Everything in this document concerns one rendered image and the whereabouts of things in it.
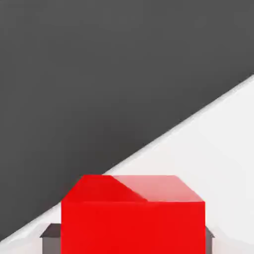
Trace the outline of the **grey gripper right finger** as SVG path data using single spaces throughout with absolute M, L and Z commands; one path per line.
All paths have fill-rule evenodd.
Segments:
M 215 236 L 209 230 L 209 228 L 205 227 L 205 254 L 213 254 L 213 239 Z

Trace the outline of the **small red cube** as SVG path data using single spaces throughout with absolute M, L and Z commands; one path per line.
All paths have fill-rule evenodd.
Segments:
M 177 176 L 85 175 L 61 217 L 61 254 L 205 254 L 205 202 Z

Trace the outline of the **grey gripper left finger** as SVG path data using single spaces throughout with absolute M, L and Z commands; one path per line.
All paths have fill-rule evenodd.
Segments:
M 61 225 L 50 224 L 41 234 L 42 254 L 61 254 Z

